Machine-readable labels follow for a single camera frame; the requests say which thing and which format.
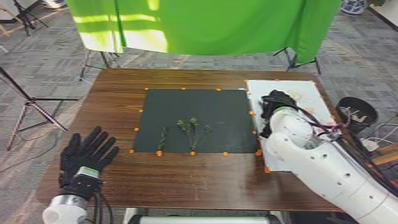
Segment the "white paper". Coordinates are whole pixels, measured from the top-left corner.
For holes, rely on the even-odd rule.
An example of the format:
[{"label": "white paper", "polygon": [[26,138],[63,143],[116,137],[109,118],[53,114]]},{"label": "white paper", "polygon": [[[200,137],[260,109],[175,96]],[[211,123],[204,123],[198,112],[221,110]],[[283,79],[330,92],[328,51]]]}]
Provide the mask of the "white paper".
[{"label": "white paper", "polygon": [[[264,128],[264,120],[260,118],[260,97],[269,94],[271,90],[282,91],[296,101],[296,106],[305,109],[314,115],[321,124],[333,124],[333,119],[326,109],[326,105],[321,99],[321,95],[315,89],[312,81],[267,81],[267,80],[248,80],[248,99],[250,107],[255,113],[253,125],[257,133]],[[271,171],[289,171],[285,164],[273,158],[266,152],[264,142],[266,139],[259,137],[259,144],[262,148],[264,163]]]}]

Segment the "green screen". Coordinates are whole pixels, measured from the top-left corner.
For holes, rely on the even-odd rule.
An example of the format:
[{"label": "green screen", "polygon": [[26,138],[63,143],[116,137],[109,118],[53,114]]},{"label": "green screen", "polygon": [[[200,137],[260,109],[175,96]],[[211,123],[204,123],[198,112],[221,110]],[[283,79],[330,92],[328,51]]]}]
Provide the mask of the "green screen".
[{"label": "green screen", "polygon": [[84,47],[232,55],[291,47],[312,60],[339,0],[68,0]]}]

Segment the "tripod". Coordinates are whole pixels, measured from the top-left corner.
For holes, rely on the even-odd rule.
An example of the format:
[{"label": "tripod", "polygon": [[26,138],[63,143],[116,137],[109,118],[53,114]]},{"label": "tripod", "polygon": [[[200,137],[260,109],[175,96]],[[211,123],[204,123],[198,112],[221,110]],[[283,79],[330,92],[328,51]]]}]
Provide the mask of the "tripod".
[{"label": "tripod", "polygon": [[28,15],[33,17],[33,19],[38,21],[38,23],[44,25],[44,27],[47,27],[47,25],[40,21],[40,19],[33,16],[33,14],[28,12],[28,10],[21,6],[19,2],[15,0],[12,0],[12,1],[13,1],[15,9],[17,9],[17,14],[19,14],[19,19],[21,19],[21,23],[22,23],[22,28],[24,28],[26,36],[29,36],[28,28],[33,30],[35,29],[35,26],[33,26],[31,21],[28,19]]},{"label": "tripod", "polygon": [[[3,80],[5,84],[10,85],[10,87],[13,88],[13,90],[17,92],[17,94],[24,98],[19,118],[17,118],[17,121],[15,121],[13,131],[12,131],[8,144],[6,144],[6,151],[8,151],[10,147],[12,147],[13,140],[15,140],[17,133],[26,131],[29,128],[38,127],[45,123],[51,123],[63,131],[67,131],[63,125],[54,120],[54,114],[56,114],[58,107],[60,107],[60,104],[63,103],[63,101],[77,101],[77,99],[35,98],[35,97],[29,97],[1,67],[0,67],[0,73],[1,73],[1,76],[5,78],[5,80]],[[37,105],[37,101],[60,101],[58,105],[56,105],[56,108],[54,108],[54,111],[53,111],[53,114],[47,114],[45,110]],[[35,111],[38,112],[40,116],[45,118],[45,121],[40,122],[38,124],[28,126],[26,128],[21,128],[21,122],[22,122],[22,118],[24,118],[24,115],[26,115],[26,112],[28,112],[28,108],[35,109]]]}]

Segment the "gray carpet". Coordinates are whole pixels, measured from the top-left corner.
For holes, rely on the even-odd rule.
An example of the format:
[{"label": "gray carpet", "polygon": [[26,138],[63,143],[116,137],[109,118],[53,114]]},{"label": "gray carpet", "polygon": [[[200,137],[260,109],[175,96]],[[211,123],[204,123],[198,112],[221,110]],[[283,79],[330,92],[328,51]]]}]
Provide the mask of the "gray carpet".
[{"label": "gray carpet", "polygon": [[[88,82],[93,82],[99,70],[88,69],[86,82],[79,82],[84,48],[68,11],[67,9],[51,11],[37,7],[33,13],[38,17],[45,17],[42,21],[49,28],[37,25],[31,36],[26,37],[22,29],[17,29],[19,24],[5,24],[5,28],[13,29],[13,32],[10,37],[0,37],[0,46],[10,51],[3,53],[0,49],[0,66],[33,96],[83,98],[90,89]],[[168,55],[136,49],[125,50],[116,61],[124,68],[266,71],[283,70],[287,65],[283,55],[273,57],[269,53],[204,57]],[[374,106],[378,122],[383,122],[398,111],[398,33],[369,12],[360,16],[337,14],[317,61],[323,71],[319,80],[333,103],[344,96],[362,98]],[[102,66],[97,55],[92,56],[92,65]],[[314,66],[307,65],[296,71],[315,72]],[[49,125],[40,126],[21,134],[12,152],[5,152],[21,103],[17,94],[0,82],[0,170],[53,147],[40,158],[0,173],[0,223],[3,224],[40,223],[45,205],[35,201],[33,194],[61,139],[61,132]],[[81,101],[61,105],[58,120],[65,125],[72,121],[79,103]],[[56,103],[40,105],[51,111]],[[28,114],[24,121],[24,125],[42,121],[35,112]],[[398,140],[395,134],[388,136],[388,140]],[[115,209],[115,213],[120,219],[122,209]],[[172,210],[172,214],[191,215],[193,212]]]}]

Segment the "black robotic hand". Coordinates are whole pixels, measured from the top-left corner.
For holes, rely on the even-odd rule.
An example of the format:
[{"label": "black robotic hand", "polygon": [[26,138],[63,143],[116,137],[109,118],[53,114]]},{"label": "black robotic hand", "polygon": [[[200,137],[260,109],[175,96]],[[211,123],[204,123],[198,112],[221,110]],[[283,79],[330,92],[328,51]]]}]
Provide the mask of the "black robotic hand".
[{"label": "black robotic hand", "polygon": [[97,172],[102,171],[118,152],[113,146],[115,138],[108,138],[108,133],[95,127],[81,141],[79,134],[72,134],[68,145],[60,154],[60,188],[72,184],[72,178],[79,167],[88,167]]}]

